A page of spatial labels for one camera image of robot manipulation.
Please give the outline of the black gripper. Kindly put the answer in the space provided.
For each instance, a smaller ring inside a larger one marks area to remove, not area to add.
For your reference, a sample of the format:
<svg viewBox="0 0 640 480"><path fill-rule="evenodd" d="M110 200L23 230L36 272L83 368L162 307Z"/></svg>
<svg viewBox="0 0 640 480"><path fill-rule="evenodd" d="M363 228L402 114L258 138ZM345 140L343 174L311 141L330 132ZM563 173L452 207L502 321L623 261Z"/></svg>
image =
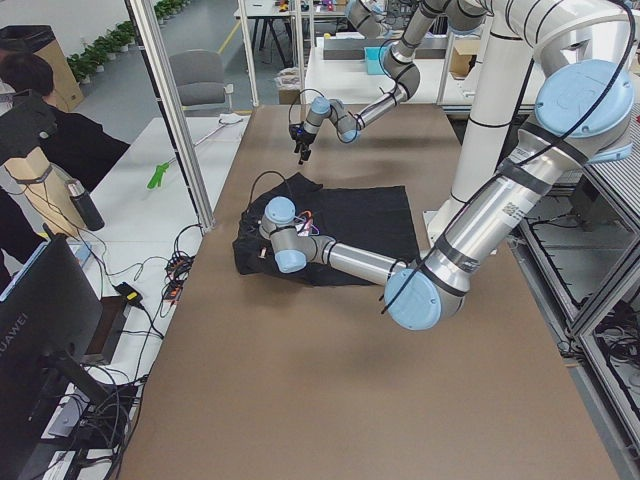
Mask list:
<svg viewBox="0 0 640 480"><path fill-rule="evenodd" d="M306 161L309 160L311 155L310 147L314 143L315 139L315 133L309 133L306 130L301 130L298 133L298 144L301 148L298 165L303 165Z"/></svg>

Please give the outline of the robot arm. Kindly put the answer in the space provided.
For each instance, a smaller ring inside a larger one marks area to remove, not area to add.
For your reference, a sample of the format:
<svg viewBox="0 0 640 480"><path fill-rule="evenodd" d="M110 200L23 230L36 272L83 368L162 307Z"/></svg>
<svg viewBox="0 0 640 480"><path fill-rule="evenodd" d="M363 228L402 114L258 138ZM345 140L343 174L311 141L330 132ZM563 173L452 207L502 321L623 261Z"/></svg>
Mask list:
<svg viewBox="0 0 640 480"><path fill-rule="evenodd" d="M306 119L290 128L296 152L307 158L324 121L352 142L371 123L411 99L419 86L415 53L438 17L464 35L492 22L472 110L485 117L467 129L449 199L437 212L441 232L426 255L406 263L358 249L325 235L303 235L291 200L270 200L259 224L282 273L311 262L384 288L385 310L409 330L425 330L463 305L472 275L544 197L563 173L589 163L627 158L634 90L628 68L639 33L639 14L626 1L423 1L401 37L385 53L393 88L352 113L339 100L317 97ZM469 151L482 136L503 137L516 103L512 78L526 61L545 80L533 113L505 157L474 162Z"/></svg>
<svg viewBox="0 0 640 480"><path fill-rule="evenodd" d="M415 53L437 18L444 16L451 32L468 34L480 26L486 11L467 1L421 1L396 40L389 36L386 14L376 2L351 1L347 4L346 14L358 33L367 39L383 41L375 48L371 60L388 79L391 88L358 112L349 110L340 98L330 98L317 89L305 88L305 92L315 94L306 117L289 125L289 134L295 142L294 152L299 155L300 163L309 160L311 145L324 121L331 122L341 143L349 144L356 141L367 126L416 94L421 74L415 64Z"/></svg>

